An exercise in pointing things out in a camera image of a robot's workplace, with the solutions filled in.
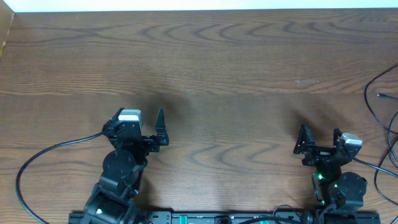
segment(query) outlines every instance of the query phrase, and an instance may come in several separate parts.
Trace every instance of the black cable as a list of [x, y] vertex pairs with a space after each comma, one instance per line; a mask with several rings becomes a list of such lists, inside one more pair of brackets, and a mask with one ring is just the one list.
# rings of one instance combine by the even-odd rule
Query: black cable
[[[395, 117], [397, 116], [398, 112], [395, 113], [395, 115], [392, 117], [390, 124], [388, 125], [388, 133], [390, 133], [391, 130], [391, 126], [392, 126], [392, 122], [394, 122]], [[390, 151], [394, 148], [394, 145], [396, 144], [396, 142], [398, 141], [398, 138], [395, 139], [395, 141], [390, 145], [389, 150], [387, 150], [387, 152], [384, 154], [383, 158], [380, 160], [378, 167], [380, 167], [382, 165], [382, 163], [384, 162], [384, 160], [386, 159], [387, 155], [390, 153]], [[377, 192], [379, 192], [379, 194], [386, 199], [387, 201], [393, 203], [394, 205], [398, 205], [398, 202], [395, 202], [391, 199], [389, 199], [387, 196], [385, 196], [379, 189], [379, 187], [377, 186], [377, 174], [379, 173], [379, 170], [376, 170], [376, 172], [374, 173], [374, 186], [377, 190]]]
[[391, 176], [393, 176], [393, 177], [395, 177], [395, 178], [398, 178], [398, 174], [395, 174], [395, 173], [393, 173], [393, 172], [391, 172], [391, 171], [389, 171], [389, 170], [380, 168], [379, 166], [375, 166], [375, 165], [373, 165], [373, 164], [370, 164], [370, 163], [368, 163], [368, 162], [362, 161], [362, 160], [357, 159], [357, 158], [353, 158], [353, 160], [356, 161], [356, 162], [358, 162], [358, 163], [360, 163], [360, 164], [367, 165], [368, 167], [375, 168], [375, 169], [377, 169], [377, 170], [379, 170], [379, 171], [383, 171], [383, 172], [385, 172], [386, 174], [389, 174], [389, 175], [391, 175]]
[[274, 212], [272, 212], [272, 216], [273, 216], [273, 217], [276, 216], [276, 211], [277, 211], [280, 207], [289, 207], [289, 208], [291, 208], [291, 209], [293, 210], [293, 212], [296, 214], [296, 216], [298, 216], [300, 219], [302, 219], [302, 216], [299, 215], [299, 214], [296, 212], [296, 210], [295, 210], [293, 207], [291, 207], [290, 205], [279, 205], [278, 207], [276, 207], [275, 210], [274, 210]]
[[261, 221], [275, 221], [275, 222], [286, 222], [291, 224], [302, 224], [301, 222], [294, 221], [288, 218], [279, 218], [279, 217], [260, 217], [260, 218], [252, 218], [248, 221], [241, 222], [239, 224], [252, 224]]
[[51, 147], [48, 147], [48, 148], [46, 148], [46, 149], [41, 150], [40, 152], [38, 152], [36, 155], [32, 156], [28, 161], [25, 162], [25, 164], [19, 169], [19, 172], [18, 172], [18, 174], [17, 174], [17, 178], [16, 178], [16, 192], [17, 192], [17, 196], [18, 196], [19, 202], [21, 203], [22, 207], [24, 207], [24, 209], [27, 211], [27, 213], [29, 213], [30, 215], [32, 215], [37, 221], [39, 221], [39, 222], [41, 222], [41, 223], [48, 223], [48, 222], [46, 222], [45, 220], [43, 220], [42, 218], [40, 218], [38, 215], [36, 215], [36, 214], [29, 208], [29, 206], [27, 206], [27, 204], [26, 204], [24, 198], [22, 197], [22, 194], [21, 194], [21, 175], [22, 175], [23, 171], [26, 169], [26, 167], [27, 167], [33, 160], [35, 160], [36, 158], [38, 158], [38, 157], [41, 156], [42, 154], [44, 154], [44, 153], [46, 153], [46, 152], [48, 152], [48, 151], [50, 151], [50, 150], [52, 150], [52, 149], [55, 149], [55, 148], [58, 148], [58, 147], [61, 147], [61, 146], [67, 146], [67, 145], [74, 144], [74, 143], [78, 143], [78, 142], [88, 141], [88, 140], [97, 138], [97, 137], [99, 137], [99, 136], [101, 136], [101, 135], [103, 135], [103, 134], [104, 134], [104, 132], [100, 132], [100, 133], [98, 133], [98, 134], [95, 134], [95, 135], [92, 135], [92, 136], [88, 136], [88, 137], [86, 137], [86, 138], [77, 139], [77, 140], [72, 140], [72, 141], [67, 141], [67, 142], [63, 142], [63, 143], [59, 143], [59, 144], [53, 145], [53, 146], [51, 146]]
[[398, 100], [398, 98], [396, 98], [396, 97], [389, 96], [389, 95], [386, 95], [386, 94], [383, 94], [383, 93], [378, 93], [378, 94], [376, 94], [376, 96], [380, 97], [380, 98], [388, 98], [388, 99], [392, 99], [392, 100]]
[[[397, 113], [398, 113], [398, 111], [393, 115], [393, 117], [391, 119], [391, 122], [390, 122], [390, 125], [389, 125], [389, 129], [391, 129], [392, 122], [396, 118]], [[387, 132], [387, 141], [388, 141], [388, 145], [391, 147], [390, 133], [391, 133], [390, 131]], [[398, 169], [398, 165], [394, 162], [394, 160], [392, 158], [393, 156], [394, 156], [394, 159], [398, 162], [398, 158], [397, 158], [397, 155], [396, 155], [396, 152], [395, 152], [394, 148], [392, 148], [390, 150], [390, 160], [391, 160], [392, 165], [394, 165], [394, 167], [396, 167]]]
[[369, 85], [370, 85], [372, 82], [374, 82], [376, 79], [378, 79], [379, 77], [383, 76], [384, 74], [390, 72], [391, 70], [395, 69], [396, 67], [398, 67], [398, 63], [396, 63], [395, 65], [389, 67], [387, 70], [385, 70], [384, 72], [380, 73], [378, 76], [374, 77], [368, 84], [366, 84], [365, 90], [364, 90], [364, 98], [365, 98], [366, 106], [368, 107], [369, 111], [372, 113], [372, 115], [374, 116], [374, 118], [376, 119], [376, 121], [378, 121], [378, 123], [379, 123], [384, 129], [387, 129], [387, 127], [385, 127], [385, 125], [380, 121], [380, 119], [377, 117], [377, 115], [373, 112], [372, 108], [371, 108], [370, 105], [369, 105], [368, 96], [367, 96], [366, 93], [368, 92], [368, 87], [369, 87]]
[[397, 221], [398, 221], [398, 217], [395, 218], [395, 219], [391, 222], [391, 224], [395, 224]]

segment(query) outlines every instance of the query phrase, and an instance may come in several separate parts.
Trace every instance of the wooden table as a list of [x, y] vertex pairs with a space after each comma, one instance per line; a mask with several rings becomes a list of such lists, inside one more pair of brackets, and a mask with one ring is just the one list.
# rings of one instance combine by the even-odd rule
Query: wooden table
[[[58, 142], [101, 130], [119, 107], [140, 109], [145, 134], [165, 109], [170, 146], [148, 157], [143, 208], [270, 211], [312, 208], [311, 174], [293, 155], [299, 126], [331, 146], [333, 128], [364, 141], [377, 164], [386, 132], [363, 100], [398, 58], [397, 9], [17, 14], [0, 61], [0, 220], [32, 223], [14, 190], [20, 166]], [[394, 71], [369, 88], [384, 123], [397, 109]], [[22, 176], [33, 211], [66, 223], [82, 210], [111, 150], [105, 137], [49, 152]], [[386, 161], [384, 166], [393, 169]], [[398, 208], [369, 181], [365, 210]], [[380, 174], [398, 200], [398, 182]]]

